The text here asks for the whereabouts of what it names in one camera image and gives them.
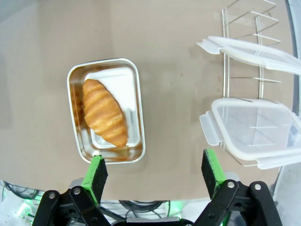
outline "plastic lid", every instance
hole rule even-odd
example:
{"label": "plastic lid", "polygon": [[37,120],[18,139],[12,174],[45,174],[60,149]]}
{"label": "plastic lid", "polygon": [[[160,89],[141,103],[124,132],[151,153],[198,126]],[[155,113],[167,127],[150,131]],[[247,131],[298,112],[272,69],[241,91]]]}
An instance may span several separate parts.
{"label": "plastic lid", "polygon": [[211,145],[224,141],[228,151],[242,160],[301,153],[301,122],[280,103],[217,99],[212,113],[200,116],[207,141]]}
{"label": "plastic lid", "polygon": [[209,36],[197,44],[211,54],[222,51],[243,63],[301,75],[301,61],[279,49],[218,36]]}

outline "croissant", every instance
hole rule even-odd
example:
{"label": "croissant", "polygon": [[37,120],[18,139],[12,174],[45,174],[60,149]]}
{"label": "croissant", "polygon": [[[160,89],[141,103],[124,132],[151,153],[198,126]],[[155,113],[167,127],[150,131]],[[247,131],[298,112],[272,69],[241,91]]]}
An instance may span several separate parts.
{"label": "croissant", "polygon": [[85,120],[105,141],[124,147],[127,144],[127,125],[124,114],[107,88],[98,80],[87,79],[83,85]]}

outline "beige table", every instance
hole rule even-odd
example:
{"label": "beige table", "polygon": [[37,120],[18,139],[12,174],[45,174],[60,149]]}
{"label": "beige table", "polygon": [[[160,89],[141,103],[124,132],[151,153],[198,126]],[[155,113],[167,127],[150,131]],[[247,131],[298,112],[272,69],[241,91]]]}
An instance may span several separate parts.
{"label": "beige table", "polygon": [[[77,151],[66,78],[77,64],[124,57],[138,67],[146,155],[109,165],[104,199],[168,200],[208,196],[201,174],[204,138],[199,116],[222,97],[222,55],[195,43],[222,35],[221,8],[231,0],[28,0],[0,9],[0,178],[64,192],[88,168]],[[285,4],[277,46],[292,53]],[[242,66],[245,74],[255,67]],[[292,75],[265,97],[291,107]],[[235,95],[255,95],[236,81]],[[226,171],[243,183],[275,181],[278,169],[244,168],[215,148]]]}

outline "metal tray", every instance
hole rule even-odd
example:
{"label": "metal tray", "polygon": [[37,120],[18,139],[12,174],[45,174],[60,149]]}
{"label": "metal tray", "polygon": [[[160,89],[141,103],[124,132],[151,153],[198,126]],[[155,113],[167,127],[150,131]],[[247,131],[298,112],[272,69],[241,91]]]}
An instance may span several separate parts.
{"label": "metal tray", "polygon": [[[106,142],[87,126],[82,103],[82,85],[86,79],[99,80],[119,102],[127,121],[125,147]],[[67,86],[76,144],[83,160],[91,162],[94,155],[101,154],[107,164],[117,164],[136,162],[144,156],[139,75],[131,61],[110,59],[77,65],[68,74]]]}

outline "screw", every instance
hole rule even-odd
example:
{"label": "screw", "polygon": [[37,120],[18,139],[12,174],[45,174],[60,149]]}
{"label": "screw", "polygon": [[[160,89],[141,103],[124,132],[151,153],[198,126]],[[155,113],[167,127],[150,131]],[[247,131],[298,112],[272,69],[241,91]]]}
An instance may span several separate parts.
{"label": "screw", "polygon": [[255,187],[256,190],[260,190],[261,189],[261,186],[259,184],[255,184],[254,187]]}
{"label": "screw", "polygon": [[50,199],[53,199],[54,197],[55,197],[55,193],[54,192],[52,192],[52,193],[49,194],[49,198]]}
{"label": "screw", "polygon": [[79,194],[80,193],[80,188],[79,187],[75,188],[74,191],[73,191],[73,193],[74,194]]}
{"label": "screw", "polygon": [[227,186],[228,186],[229,188],[234,188],[234,187],[235,187],[235,184],[234,184],[233,182],[229,182],[229,183],[227,184]]}

